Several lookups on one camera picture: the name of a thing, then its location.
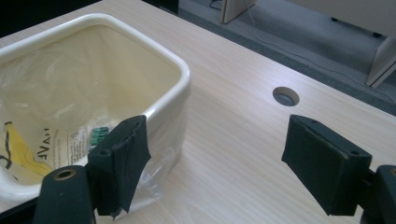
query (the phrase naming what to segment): trash can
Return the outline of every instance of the trash can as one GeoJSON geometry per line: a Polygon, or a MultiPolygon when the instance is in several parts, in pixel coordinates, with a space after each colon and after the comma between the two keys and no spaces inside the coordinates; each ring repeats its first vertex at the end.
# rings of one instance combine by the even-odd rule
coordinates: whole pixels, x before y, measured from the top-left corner
{"type": "Polygon", "coordinates": [[[0,208],[36,197],[48,171],[86,164],[90,130],[142,114],[152,158],[131,210],[155,201],[182,148],[190,80],[175,54],[105,14],[0,49],[0,208]]]}

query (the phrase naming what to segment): floor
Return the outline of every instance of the floor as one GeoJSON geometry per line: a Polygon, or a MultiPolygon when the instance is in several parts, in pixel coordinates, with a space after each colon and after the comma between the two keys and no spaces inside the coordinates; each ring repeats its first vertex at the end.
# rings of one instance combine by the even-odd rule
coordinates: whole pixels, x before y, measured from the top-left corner
{"type": "Polygon", "coordinates": [[[221,1],[179,0],[179,7],[268,48],[316,67],[395,104],[396,74],[376,89],[365,86],[377,47],[385,37],[284,0],[257,0],[227,24],[219,23],[221,1]]]}

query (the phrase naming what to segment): gray carpet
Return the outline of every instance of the gray carpet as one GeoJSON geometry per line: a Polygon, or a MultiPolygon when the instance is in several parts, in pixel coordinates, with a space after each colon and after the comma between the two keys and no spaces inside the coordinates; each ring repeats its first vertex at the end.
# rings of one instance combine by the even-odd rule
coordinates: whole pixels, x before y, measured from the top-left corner
{"type": "Polygon", "coordinates": [[[228,24],[210,4],[180,0],[178,16],[396,116],[396,74],[376,89],[364,85],[385,37],[282,0],[258,0],[228,24]]]}

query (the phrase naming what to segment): round hole in desk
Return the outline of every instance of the round hole in desk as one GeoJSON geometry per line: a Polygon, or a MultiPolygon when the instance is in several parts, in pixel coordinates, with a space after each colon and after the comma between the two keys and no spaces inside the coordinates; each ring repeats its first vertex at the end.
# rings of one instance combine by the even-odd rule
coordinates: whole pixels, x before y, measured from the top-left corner
{"type": "Polygon", "coordinates": [[[300,102],[297,92],[288,87],[276,87],[273,96],[278,103],[286,106],[295,106],[300,102]]]}

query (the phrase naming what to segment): table surface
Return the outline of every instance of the table surface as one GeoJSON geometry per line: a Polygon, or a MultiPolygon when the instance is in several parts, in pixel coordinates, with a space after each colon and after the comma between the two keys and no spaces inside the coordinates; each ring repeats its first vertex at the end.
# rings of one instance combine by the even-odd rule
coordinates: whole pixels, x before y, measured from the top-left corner
{"type": "MultiPolygon", "coordinates": [[[[178,164],[156,203],[117,223],[359,223],[327,217],[280,160],[290,114],[317,119],[374,157],[396,164],[396,118],[138,0],[102,1],[0,39],[0,48],[79,16],[124,21],[186,61],[189,123],[178,164]],[[283,106],[276,87],[296,91],[283,106]]],[[[113,223],[111,218],[100,222],[113,223]]]]}

